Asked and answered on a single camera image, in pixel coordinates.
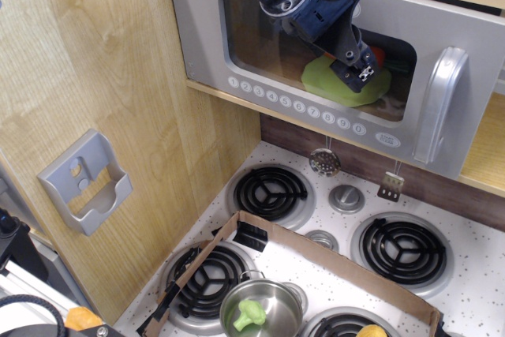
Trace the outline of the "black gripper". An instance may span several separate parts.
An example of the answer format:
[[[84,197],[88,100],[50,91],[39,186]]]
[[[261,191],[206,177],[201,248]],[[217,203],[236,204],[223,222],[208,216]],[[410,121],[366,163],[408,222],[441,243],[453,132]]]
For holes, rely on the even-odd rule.
[[[295,17],[284,18],[281,25],[288,35],[307,44],[315,56],[335,59],[331,71],[352,92],[359,93],[380,73],[380,66],[370,47],[357,48],[365,44],[352,24],[355,8],[351,5],[335,17],[336,13],[306,7]]]

